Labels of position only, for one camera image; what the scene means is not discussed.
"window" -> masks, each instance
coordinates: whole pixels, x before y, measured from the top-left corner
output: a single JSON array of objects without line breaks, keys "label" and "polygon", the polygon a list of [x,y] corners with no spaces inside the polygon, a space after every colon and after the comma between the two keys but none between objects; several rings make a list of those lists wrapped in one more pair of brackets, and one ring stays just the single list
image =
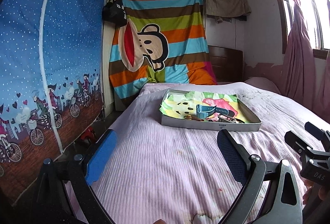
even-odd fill
[{"label": "window", "polygon": [[[282,0],[288,33],[293,23],[293,0]],[[308,35],[313,49],[330,49],[330,22],[328,0],[300,0]]]}]

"red object on floor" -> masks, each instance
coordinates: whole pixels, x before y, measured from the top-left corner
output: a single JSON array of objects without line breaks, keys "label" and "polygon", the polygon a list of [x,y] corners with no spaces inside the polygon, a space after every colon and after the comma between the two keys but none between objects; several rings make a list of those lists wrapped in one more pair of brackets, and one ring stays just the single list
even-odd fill
[{"label": "red object on floor", "polygon": [[96,142],[96,138],[95,138],[95,132],[93,130],[93,128],[90,126],[86,129],[86,131],[80,136],[81,140],[88,140],[90,141],[90,143],[95,143]]}]

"red mouth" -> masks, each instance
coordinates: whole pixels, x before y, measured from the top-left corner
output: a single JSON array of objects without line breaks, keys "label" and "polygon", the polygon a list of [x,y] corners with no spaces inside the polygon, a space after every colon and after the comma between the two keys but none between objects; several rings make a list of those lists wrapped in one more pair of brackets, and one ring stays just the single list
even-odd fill
[{"label": "red mouth", "polygon": [[132,67],[134,67],[134,58],[135,58],[134,41],[133,41],[132,28],[129,21],[127,23],[127,27],[124,33],[124,48],[129,63],[131,64]]}]

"black bag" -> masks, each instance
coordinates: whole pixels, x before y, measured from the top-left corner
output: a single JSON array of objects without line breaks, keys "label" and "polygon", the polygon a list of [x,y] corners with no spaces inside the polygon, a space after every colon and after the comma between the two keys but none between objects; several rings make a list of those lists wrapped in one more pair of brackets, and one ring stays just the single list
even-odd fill
[{"label": "black bag", "polygon": [[109,0],[103,7],[102,19],[115,23],[117,27],[127,25],[126,13],[122,0]]}]

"box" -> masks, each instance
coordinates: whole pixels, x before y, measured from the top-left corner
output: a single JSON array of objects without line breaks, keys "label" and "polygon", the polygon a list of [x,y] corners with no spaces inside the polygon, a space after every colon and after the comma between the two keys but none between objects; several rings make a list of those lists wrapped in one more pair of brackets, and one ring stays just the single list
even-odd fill
[{"label": "box", "polygon": [[[167,90],[162,102],[171,94],[187,94],[188,91],[181,90]],[[260,119],[239,99],[237,99],[240,110],[245,115],[245,117],[251,123],[218,123],[218,122],[199,122],[194,120],[184,120],[177,119],[166,116],[161,113],[161,125],[171,126],[171,127],[179,127],[179,128],[188,128],[188,129],[201,129],[201,130],[215,130],[220,131],[222,129],[226,129],[228,131],[236,131],[236,132],[251,132],[251,131],[259,131],[261,121]]]}]

